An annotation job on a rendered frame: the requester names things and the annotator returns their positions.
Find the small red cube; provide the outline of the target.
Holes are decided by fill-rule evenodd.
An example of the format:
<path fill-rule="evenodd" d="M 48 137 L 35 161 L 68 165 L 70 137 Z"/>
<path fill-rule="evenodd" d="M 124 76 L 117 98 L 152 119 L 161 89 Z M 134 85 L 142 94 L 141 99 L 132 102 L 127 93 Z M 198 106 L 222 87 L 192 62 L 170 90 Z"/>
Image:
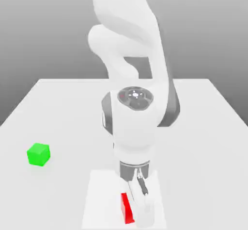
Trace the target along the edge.
<path fill-rule="evenodd" d="M 121 193 L 121 211 L 125 224 L 134 223 L 132 210 L 126 193 Z"/>

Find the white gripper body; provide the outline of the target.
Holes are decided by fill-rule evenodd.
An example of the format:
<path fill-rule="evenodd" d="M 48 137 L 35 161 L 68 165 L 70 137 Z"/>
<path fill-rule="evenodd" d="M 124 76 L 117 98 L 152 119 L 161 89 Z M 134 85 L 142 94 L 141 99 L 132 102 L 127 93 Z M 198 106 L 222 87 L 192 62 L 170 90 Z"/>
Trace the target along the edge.
<path fill-rule="evenodd" d="M 134 170 L 131 181 L 127 182 L 128 199 L 133 214 L 153 214 L 154 198 L 148 190 L 141 170 Z"/>

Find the small green cube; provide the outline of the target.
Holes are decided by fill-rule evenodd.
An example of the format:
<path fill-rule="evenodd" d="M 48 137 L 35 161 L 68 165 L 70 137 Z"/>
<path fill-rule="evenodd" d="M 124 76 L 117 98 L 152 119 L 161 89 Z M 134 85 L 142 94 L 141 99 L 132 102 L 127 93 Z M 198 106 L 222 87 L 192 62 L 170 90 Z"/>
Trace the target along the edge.
<path fill-rule="evenodd" d="M 49 145 L 34 143 L 27 150 L 27 157 L 29 164 L 44 166 L 45 163 L 50 159 L 50 148 Z"/>

